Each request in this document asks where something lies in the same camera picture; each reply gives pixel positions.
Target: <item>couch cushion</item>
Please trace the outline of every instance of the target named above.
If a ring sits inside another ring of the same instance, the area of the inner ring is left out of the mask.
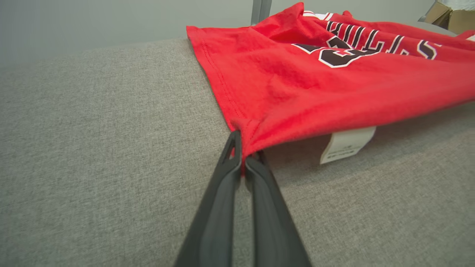
[[[0,89],[0,265],[172,265],[229,134],[189,42],[2,69]],[[267,149],[313,264],[473,261],[473,107],[322,166],[328,136]],[[234,266],[251,266],[243,186],[236,206]]]

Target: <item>red jersey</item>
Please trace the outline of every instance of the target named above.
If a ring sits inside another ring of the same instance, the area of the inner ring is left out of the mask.
[[[243,154],[473,100],[474,32],[449,37],[303,3],[237,29],[187,27]]]

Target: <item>clothing tag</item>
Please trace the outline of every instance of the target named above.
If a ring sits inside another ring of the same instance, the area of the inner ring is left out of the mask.
[[[369,127],[333,133],[320,164],[355,155],[371,140],[375,130],[376,127]]]

